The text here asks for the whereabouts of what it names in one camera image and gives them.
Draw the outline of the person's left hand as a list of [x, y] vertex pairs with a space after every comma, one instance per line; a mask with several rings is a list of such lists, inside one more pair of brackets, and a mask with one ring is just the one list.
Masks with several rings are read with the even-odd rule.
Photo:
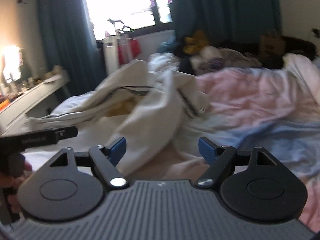
[[[28, 179], [29, 176], [32, 175], [32, 173], [33, 173], [32, 165], [27, 160], [25, 160], [24, 171], [20, 177], [14, 178], [7, 174], [1, 173], [1, 188], [17, 190], [24, 183], [24, 181]], [[9, 209], [13, 213], [21, 212], [21, 206], [16, 196], [16, 193], [8, 194], [8, 196], [6, 197], [6, 200], [9, 203]]]

